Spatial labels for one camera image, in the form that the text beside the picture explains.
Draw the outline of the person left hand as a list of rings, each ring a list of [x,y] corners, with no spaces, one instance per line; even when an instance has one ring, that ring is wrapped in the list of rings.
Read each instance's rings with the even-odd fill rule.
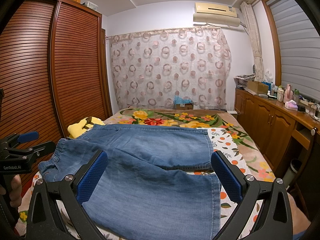
[[[11,191],[9,193],[10,205],[12,207],[19,207],[22,203],[22,183],[19,175],[14,176],[11,181]]]

